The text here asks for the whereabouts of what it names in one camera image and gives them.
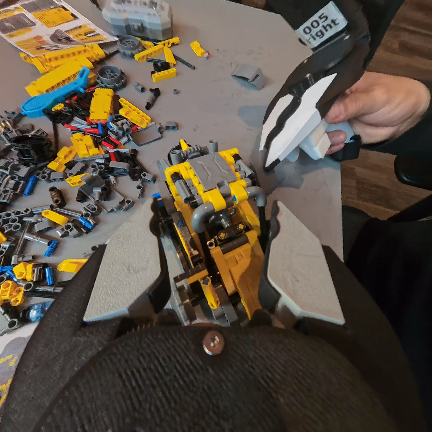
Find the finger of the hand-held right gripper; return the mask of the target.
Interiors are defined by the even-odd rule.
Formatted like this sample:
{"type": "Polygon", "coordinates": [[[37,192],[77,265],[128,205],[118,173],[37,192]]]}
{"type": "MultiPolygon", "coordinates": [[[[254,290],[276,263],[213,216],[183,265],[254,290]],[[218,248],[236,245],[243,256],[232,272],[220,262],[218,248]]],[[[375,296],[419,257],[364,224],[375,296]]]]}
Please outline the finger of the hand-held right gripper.
{"type": "Polygon", "coordinates": [[[283,112],[277,126],[271,132],[273,142],[270,155],[264,162],[265,170],[271,170],[279,164],[320,124],[322,118],[316,106],[336,76],[337,73],[333,73],[323,77],[302,96],[297,96],[301,103],[291,116],[283,112]]]}
{"type": "Polygon", "coordinates": [[[285,111],[285,114],[291,116],[293,112],[297,110],[301,103],[301,99],[292,94],[287,94],[277,100],[274,107],[271,109],[270,113],[266,113],[266,120],[263,122],[260,150],[265,150],[267,156],[270,155],[270,147],[273,142],[273,136],[271,132],[277,126],[277,122],[280,116],[285,111]]]}

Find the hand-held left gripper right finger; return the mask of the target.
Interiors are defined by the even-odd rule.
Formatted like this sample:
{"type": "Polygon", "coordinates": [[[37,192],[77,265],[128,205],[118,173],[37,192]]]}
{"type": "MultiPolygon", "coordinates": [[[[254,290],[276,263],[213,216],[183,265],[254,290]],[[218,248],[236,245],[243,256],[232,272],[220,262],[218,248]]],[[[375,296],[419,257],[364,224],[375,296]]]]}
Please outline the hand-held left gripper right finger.
{"type": "Polygon", "coordinates": [[[345,324],[319,239],[281,201],[272,206],[258,299],[282,326],[304,318],[345,324]]]}

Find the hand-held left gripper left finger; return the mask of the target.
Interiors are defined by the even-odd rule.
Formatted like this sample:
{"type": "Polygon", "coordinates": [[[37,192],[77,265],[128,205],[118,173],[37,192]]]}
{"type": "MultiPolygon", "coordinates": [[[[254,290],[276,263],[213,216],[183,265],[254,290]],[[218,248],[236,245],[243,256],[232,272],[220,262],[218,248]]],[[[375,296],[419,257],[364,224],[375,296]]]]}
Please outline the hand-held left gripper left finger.
{"type": "Polygon", "coordinates": [[[171,296],[159,200],[148,199],[106,243],[85,322],[160,312],[171,296]]]}

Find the yellow toy brick vehicle model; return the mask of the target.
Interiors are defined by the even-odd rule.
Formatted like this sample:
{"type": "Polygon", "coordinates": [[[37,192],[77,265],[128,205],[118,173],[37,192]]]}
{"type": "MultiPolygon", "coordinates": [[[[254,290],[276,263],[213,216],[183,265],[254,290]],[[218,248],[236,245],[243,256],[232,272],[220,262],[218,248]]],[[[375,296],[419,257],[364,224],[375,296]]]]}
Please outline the yellow toy brick vehicle model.
{"type": "Polygon", "coordinates": [[[262,308],[267,195],[237,148],[181,139],[161,173],[162,244],[171,278],[167,308],[183,325],[245,325],[262,308]]]}

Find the grey desk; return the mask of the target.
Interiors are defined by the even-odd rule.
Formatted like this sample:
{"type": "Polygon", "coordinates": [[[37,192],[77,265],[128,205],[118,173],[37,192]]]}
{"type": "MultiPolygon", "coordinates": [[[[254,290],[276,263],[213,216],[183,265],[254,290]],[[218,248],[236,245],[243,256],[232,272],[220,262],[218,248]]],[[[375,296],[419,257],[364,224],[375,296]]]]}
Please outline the grey desk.
{"type": "MultiPolygon", "coordinates": [[[[161,196],[162,177],[157,162],[167,161],[169,152],[181,139],[190,146],[207,146],[210,141],[217,141],[219,151],[237,148],[241,158],[255,172],[257,184],[266,193],[268,202],[274,194],[267,193],[274,170],[266,172],[266,151],[253,152],[254,145],[261,139],[262,122],[267,107],[285,82],[285,76],[300,62],[306,60],[310,53],[305,52],[306,48],[299,44],[297,36],[280,15],[235,6],[229,1],[179,1],[170,3],[170,6],[174,9],[175,35],[180,36],[180,45],[175,45],[174,54],[186,54],[187,42],[197,40],[203,42],[204,48],[210,48],[210,60],[199,60],[200,64],[194,72],[181,70],[175,78],[159,83],[154,83],[152,75],[148,75],[149,62],[126,60],[119,54],[109,58],[114,61],[114,65],[108,64],[108,59],[103,59],[105,64],[101,65],[100,61],[97,61],[92,68],[95,75],[105,65],[121,69],[126,75],[127,85],[116,91],[116,94],[146,113],[154,124],[149,126],[149,130],[135,129],[131,132],[131,141],[124,147],[136,150],[137,158],[146,171],[155,177],[155,182],[146,183],[143,195],[138,199],[137,193],[130,191],[133,183],[129,178],[118,176],[111,180],[116,182],[119,193],[135,200],[134,206],[120,216],[128,218],[148,199],[154,198],[155,195],[161,196]],[[254,65],[262,70],[265,77],[262,90],[246,89],[230,76],[233,68],[239,63],[254,65]],[[180,94],[174,95],[173,89],[178,89],[180,94]],[[178,131],[166,131],[166,121],[177,122],[178,131]]],[[[25,81],[35,81],[35,76],[27,75],[36,73],[34,66],[19,60],[18,55],[13,57],[6,52],[8,46],[12,45],[5,41],[5,46],[1,46],[1,124],[2,118],[8,117],[7,112],[22,112],[21,105],[31,97],[25,90],[25,81]]],[[[333,206],[332,200],[328,200],[322,193],[332,190],[333,185],[327,183],[327,177],[313,180],[316,181],[313,185],[316,187],[316,196],[304,197],[300,195],[303,190],[296,188],[298,202],[294,201],[294,208],[292,196],[288,196],[288,206],[284,200],[280,200],[281,197],[284,198],[280,195],[280,191],[284,194],[284,187],[276,187],[274,201],[281,201],[309,230],[308,218],[315,218],[316,222],[326,224],[322,226],[326,228],[323,232],[329,232],[331,240],[340,238],[337,240],[338,254],[342,251],[341,206],[337,210],[337,215],[332,214],[336,207],[333,206]]],[[[1,205],[1,210],[50,204],[52,200],[49,190],[50,181],[46,181],[45,178],[38,180],[29,197],[15,195],[8,205],[1,205]]],[[[269,239],[271,212],[267,212],[267,205],[265,212],[269,239]]],[[[327,256],[327,253],[334,255],[331,244],[322,242],[320,234],[316,235],[314,230],[310,231],[322,245],[338,296],[336,279],[327,256]]],[[[67,320],[67,324],[72,323],[69,321],[72,318],[68,316],[72,312],[74,301],[78,305],[81,304],[78,322],[83,325],[95,327],[97,324],[123,319],[114,318],[96,324],[83,322],[91,290],[90,283],[94,282],[96,276],[96,272],[90,270],[90,266],[100,264],[104,252],[100,246],[83,266],[83,275],[73,275],[70,279],[73,281],[72,288],[78,288],[78,282],[83,282],[84,277],[88,282],[84,282],[84,288],[78,288],[78,294],[68,294],[66,290],[62,292],[59,298],[51,303],[51,308],[45,315],[46,321],[56,310],[60,310],[63,301],[66,302],[66,311],[60,315],[67,320]]],[[[124,318],[144,323],[152,320],[155,315],[152,311],[150,318],[124,318]]]]}

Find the person's right hand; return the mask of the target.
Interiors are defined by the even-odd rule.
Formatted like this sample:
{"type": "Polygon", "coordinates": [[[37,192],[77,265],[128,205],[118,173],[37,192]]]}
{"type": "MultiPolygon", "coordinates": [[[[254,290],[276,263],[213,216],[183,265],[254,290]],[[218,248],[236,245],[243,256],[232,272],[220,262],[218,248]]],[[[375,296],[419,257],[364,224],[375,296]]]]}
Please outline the person's right hand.
{"type": "Polygon", "coordinates": [[[420,121],[431,95],[431,83],[365,72],[334,102],[325,120],[349,122],[362,145],[393,140],[420,121]]]}

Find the grey curved brick panel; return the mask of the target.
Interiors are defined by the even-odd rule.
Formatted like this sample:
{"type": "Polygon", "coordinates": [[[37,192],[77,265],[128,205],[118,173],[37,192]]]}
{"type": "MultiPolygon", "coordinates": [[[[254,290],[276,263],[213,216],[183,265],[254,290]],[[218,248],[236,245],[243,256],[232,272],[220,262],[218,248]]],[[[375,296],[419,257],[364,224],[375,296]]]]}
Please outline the grey curved brick panel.
{"type": "Polygon", "coordinates": [[[265,85],[262,70],[254,65],[239,63],[233,68],[230,76],[246,89],[260,91],[265,85]]]}

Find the small yellow connector brick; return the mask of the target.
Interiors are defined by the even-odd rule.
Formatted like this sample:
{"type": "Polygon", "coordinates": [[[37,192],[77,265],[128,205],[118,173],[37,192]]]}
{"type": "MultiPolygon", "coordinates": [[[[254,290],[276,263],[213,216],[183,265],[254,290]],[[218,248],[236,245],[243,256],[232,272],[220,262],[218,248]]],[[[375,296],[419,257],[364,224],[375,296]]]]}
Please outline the small yellow connector brick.
{"type": "Polygon", "coordinates": [[[208,59],[209,51],[204,50],[197,40],[191,42],[190,47],[197,57],[208,59]]]}

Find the pile of loose toy bricks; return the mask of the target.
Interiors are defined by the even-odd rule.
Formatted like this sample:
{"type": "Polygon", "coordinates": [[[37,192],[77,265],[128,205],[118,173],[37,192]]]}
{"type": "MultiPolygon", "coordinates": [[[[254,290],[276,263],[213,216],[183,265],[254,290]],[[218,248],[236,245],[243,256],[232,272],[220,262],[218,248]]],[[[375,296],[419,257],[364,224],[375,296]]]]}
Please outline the pile of loose toy bricks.
{"type": "MultiPolygon", "coordinates": [[[[1,210],[1,313],[8,322],[4,331],[39,321],[62,292],[78,294],[78,288],[84,288],[86,277],[72,288],[72,280],[56,283],[55,276],[82,276],[90,255],[100,246],[105,251],[107,241],[131,217],[120,214],[135,200],[119,193],[111,180],[129,178],[138,199],[144,185],[155,182],[136,150],[124,147],[131,132],[149,130],[154,124],[112,89],[98,87],[97,75],[90,71],[84,93],[73,92],[44,110],[43,116],[7,112],[2,118],[1,138],[16,157],[1,157],[1,205],[8,205],[15,195],[29,197],[35,182],[43,178],[50,181],[52,200],[39,207],[1,210]],[[54,159],[38,165],[21,161],[10,144],[24,134],[50,139],[54,159]]],[[[100,264],[90,267],[96,279],[100,264]]],[[[93,287],[91,282],[89,298],[93,287]]],[[[144,319],[150,313],[124,317],[144,319]]],[[[104,321],[83,319],[85,324],[104,321]]]]}

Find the dark printed cardboard box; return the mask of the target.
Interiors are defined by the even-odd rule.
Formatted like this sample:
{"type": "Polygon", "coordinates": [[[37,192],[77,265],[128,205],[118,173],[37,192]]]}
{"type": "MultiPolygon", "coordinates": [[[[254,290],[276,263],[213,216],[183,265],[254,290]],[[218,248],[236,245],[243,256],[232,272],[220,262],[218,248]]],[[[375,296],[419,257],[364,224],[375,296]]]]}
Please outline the dark printed cardboard box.
{"type": "Polygon", "coordinates": [[[10,340],[0,355],[0,417],[3,416],[5,400],[17,364],[22,356],[28,338],[16,337],[10,340]]]}

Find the grey toy wheel hub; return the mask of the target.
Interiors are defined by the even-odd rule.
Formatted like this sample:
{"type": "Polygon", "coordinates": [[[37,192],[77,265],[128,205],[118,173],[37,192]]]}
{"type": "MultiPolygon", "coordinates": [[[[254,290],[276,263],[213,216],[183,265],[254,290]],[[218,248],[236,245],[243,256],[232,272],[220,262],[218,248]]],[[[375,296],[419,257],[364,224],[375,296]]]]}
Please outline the grey toy wheel hub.
{"type": "Polygon", "coordinates": [[[123,58],[133,58],[136,54],[143,51],[143,45],[135,36],[124,35],[117,41],[118,53],[123,58]]]}

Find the grey toy battery box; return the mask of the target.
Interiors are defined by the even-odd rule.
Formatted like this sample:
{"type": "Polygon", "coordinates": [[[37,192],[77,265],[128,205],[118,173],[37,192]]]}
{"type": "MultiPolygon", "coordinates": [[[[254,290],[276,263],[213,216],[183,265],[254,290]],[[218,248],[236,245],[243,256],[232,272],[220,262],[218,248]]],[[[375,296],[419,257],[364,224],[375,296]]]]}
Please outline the grey toy battery box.
{"type": "Polygon", "coordinates": [[[116,36],[158,41],[174,37],[171,6],[163,0],[107,0],[101,13],[116,36]]]}

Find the printed instruction booklet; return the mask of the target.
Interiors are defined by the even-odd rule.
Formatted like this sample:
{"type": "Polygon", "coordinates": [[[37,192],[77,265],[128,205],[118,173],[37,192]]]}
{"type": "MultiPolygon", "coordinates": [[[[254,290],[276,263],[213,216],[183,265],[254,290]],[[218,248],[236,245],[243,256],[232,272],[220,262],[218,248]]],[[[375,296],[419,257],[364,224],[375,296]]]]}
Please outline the printed instruction booklet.
{"type": "Polygon", "coordinates": [[[117,41],[65,1],[17,1],[1,6],[0,35],[30,57],[117,41]]]}

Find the yellow brick frame assembly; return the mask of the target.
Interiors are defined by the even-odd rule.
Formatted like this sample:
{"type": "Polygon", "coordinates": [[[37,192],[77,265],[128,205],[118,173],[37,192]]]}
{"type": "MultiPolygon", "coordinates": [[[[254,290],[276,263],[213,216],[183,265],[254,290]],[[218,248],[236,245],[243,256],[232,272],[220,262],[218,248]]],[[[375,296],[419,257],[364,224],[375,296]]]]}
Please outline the yellow brick frame assembly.
{"type": "Polygon", "coordinates": [[[106,53],[98,44],[89,44],[37,57],[30,57],[21,52],[20,57],[42,73],[40,78],[25,88],[30,96],[37,96],[73,82],[83,67],[91,70],[95,62],[106,57],[106,53]]]}

